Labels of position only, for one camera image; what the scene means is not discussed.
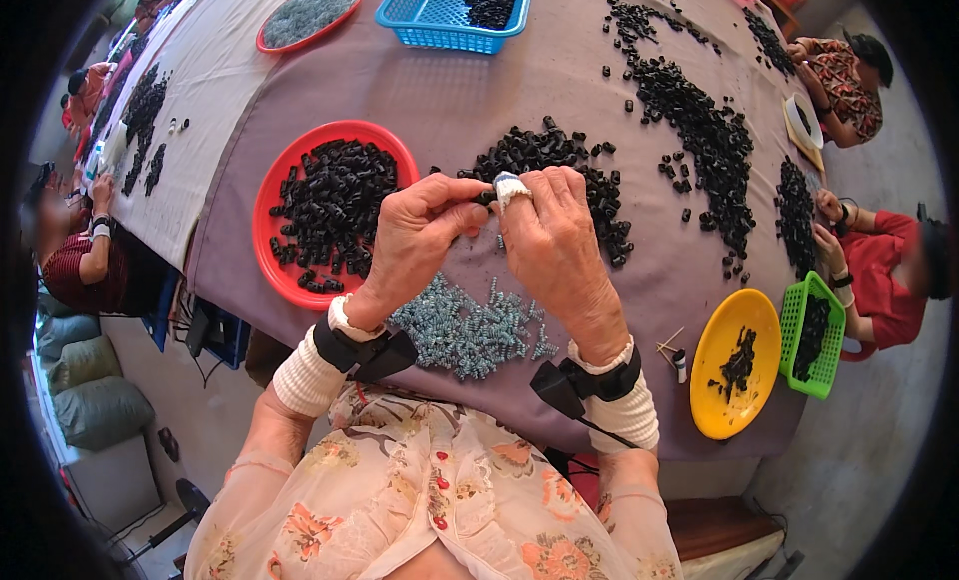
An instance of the purple tablecloth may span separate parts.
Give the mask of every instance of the purple tablecloth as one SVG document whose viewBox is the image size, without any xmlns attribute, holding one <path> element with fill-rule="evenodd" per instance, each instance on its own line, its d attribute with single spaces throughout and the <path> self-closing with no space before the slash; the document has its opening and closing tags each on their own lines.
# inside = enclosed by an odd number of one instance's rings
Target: purple tablecloth
<svg viewBox="0 0 959 580">
<path fill-rule="evenodd" d="M 718 234 L 701 233 L 695 222 L 707 207 L 704 194 L 677 196 L 656 170 L 660 156 L 677 151 L 681 143 L 665 122 L 639 123 L 636 84 L 621 79 L 625 58 L 612 46 L 614 35 L 601 31 L 609 13 L 606 0 L 533 0 L 525 32 L 495 57 L 401 46 L 373 22 L 381 1 L 365 0 L 329 39 L 283 62 L 247 107 L 222 155 L 197 228 L 188 267 L 197 294 L 289 345 L 318 319 L 318 312 L 294 307 L 270 287 L 250 249 L 249 220 L 259 185 L 276 156 L 307 130 L 338 119 L 370 120 L 396 134 L 425 175 L 430 166 L 447 172 L 470 167 L 513 124 L 539 131 L 541 119 L 550 115 L 568 133 L 585 132 L 588 145 L 609 141 L 618 146 L 614 156 L 600 156 L 598 166 L 622 173 L 619 219 L 632 221 L 636 251 L 612 278 L 655 397 L 660 455 L 704 460 L 782 453 L 802 415 L 803 395 L 779 380 L 759 417 L 720 444 L 696 429 L 689 384 L 677 384 L 675 372 L 655 352 L 656 340 L 685 326 L 673 344 L 686 348 L 691 362 L 713 310 L 739 283 L 723 281 L 720 259 L 726 248 Z M 671 12 L 660 0 L 627 1 Z M 654 22 L 661 45 L 640 41 L 638 48 L 644 57 L 663 54 L 675 60 L 689 80 L 720 103 L 724 95 L 732 96 L 732 107 L 746 114 L 756 146 L 748 202 L 758 226 L 749 235 L 745 268 L 752 275 L 749 286 L 779 309 L 785 286 L 795 281 L 775 238 L 772 200 L 785 155 L 799 159 L 786 136 L 782 102 L 801 85 L 796 79 L 786 83 L 778 71 L 756 62 L 757 44 L 741 4 L 675 1 L 683 10 L 676 17 L 700 27 L 720 46 L 722 57 L 663 22 Z M 601 75 L 604 65 L 613 69 L 612 77 Z M 639 111 L 623 111 L 627 98 Z M 688 225 L 680 221 L 685 207 L 693 211 Z M 494 276 L 500 290 L 527 298 L 497 250 L 497 232 L 494 220 L 478 238 L 462 238 L 443 272 L 478 300 L 485 298 Z M 552 342 L 565 346 L 568 336 L 555 319 L 546 318 L 546 330 Z M 414 367 L 390 382 L 486 411 L 531 439 L 568 451 L 587 449 L 582 426 L 545 406 L 529 389 L 537 366 L 514 360 L 485 382 L 462 384 L 445 370 Z"/>
</svg>

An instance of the red striped shirt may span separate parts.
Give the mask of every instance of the red striped shirt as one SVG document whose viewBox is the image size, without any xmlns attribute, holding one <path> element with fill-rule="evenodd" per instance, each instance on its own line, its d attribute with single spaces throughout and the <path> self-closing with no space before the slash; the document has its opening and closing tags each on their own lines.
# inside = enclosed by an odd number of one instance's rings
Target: red striped shirt
<svg viewBox="0 0 959 580">
<path fill-rule="evenodd" d="M 43 265 L 43 282 L 55 299 L 74 310 L 119 311 L 126 291 L 126 255 L 111 244 L 106 278 L 85 285 L 79 278 L 79 260 L 92 249 L 93 242 L 87 236 L 67 237 L 63 246 Z"/>
</svg>

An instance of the blue plastic basket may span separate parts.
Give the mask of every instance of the blue plastic basket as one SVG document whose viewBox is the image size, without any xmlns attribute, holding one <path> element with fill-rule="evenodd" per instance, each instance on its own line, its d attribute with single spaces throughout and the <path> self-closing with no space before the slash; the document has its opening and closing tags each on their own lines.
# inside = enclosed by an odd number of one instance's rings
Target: blue plastic basket
<svg viewBox="0 0 959 580">
<path fill-rule="evenodd" d="M 526 28 L 530 1 L 516 0 L 503 30 L 470 26 L 463 0 L 383 0 L 376 23 L 391 28 L 404 45 L 494 54 Z"/>
</svg>

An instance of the white bowl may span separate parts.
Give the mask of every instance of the white bowl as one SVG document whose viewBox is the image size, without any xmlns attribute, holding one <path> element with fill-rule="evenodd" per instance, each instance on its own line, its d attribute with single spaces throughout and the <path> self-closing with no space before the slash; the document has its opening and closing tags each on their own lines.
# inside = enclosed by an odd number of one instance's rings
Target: white bowl
<svg viewBox="0 0 959 580">
<path fill-rule="evenodd" d="M 811 132 L 806 132 L 803 127 L 797 108 L 802 108 L 803 113 L 806 114 L 806 121 L 809 122 Z M 789 118 L 789 125 L 792 126 L 793 132 L 796 133 L 796 138 L 806 149 L 823 148 L 823 131 L 819 127 L 819 120 L 816 119 L 816 110 L 812 108 L 812 103 L 809 103 L 805 96 L 793 93 L 789 101 L 785 103 L 785 114 Z"/>
</svg>

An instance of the hand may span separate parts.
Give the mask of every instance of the hand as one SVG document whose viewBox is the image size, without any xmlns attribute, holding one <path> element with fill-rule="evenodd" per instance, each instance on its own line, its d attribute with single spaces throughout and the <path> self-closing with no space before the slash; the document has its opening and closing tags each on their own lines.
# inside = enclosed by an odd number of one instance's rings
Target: hand
<svg viewBox="0 0 959 580">
<path fill-rule="evenodd" d="M 797 66 L 796 75 L 799 77 L 799 80 L 806 85 L 806 89 L 809 91 L 809 98 L 812 99 L 813 105 L 819 109 L 825 109 L 830 106 L 830 98 L 826 95 L 826 89 L 823 88 L 823 83 L 819 80 L 816 72 L 809 68 L 809 64 L 800 64 Z"/>
<path fill-rule="evenodd" d="M 93 199 L 93 214 L 109 214 L 110 203 L 113 202 L 113 174 L 100 174 L 93 181 L 90 188 Z"/>
<path fill-rule="evenodd" d="M 825 189 L 816 192 L 816 207 L 830 222 L 838 222 L 842 219 L 842 206 L 836 196 Z"/>
<path fill-rule="evenodd" d="M 520 180 L 533 199 L 516 195 L 500 214 L 509 269 L 563 323 L 582 358 L 605 365 L 629 342 L 629 330 L 599 256 L 586 181 L 567 166 Z"/>
<path fill-rule="evenodd" d="M 372 331 L 420 294 L 453 239 L 475 237 L 489 220 L 484 206 L 465 201 L 491 189 L 479 180 L 431 174 L 388 195 L 380 206 L 369 276 L 343 306 L 350 326 Z"/>
<path fill-rule="evenodd" d="M 799 43 L 793 43 L 785 46 L 785 52 L 792 60 L 793 64 L 799 65 L 809 59 L 809 53 L 806 48 Z"/>
<path fill-rule="evenodd" d="M 819 247 L 819 255 L 826 262 L 826 267 L 830 273 L 838 274 L 846 267 L 846 256 L 842 252 L 842 245 L 839 240 L 833 237 L 833 233 L 826 230 L 821 224 L 812 225 L 812 238 Z"/>
</svg>

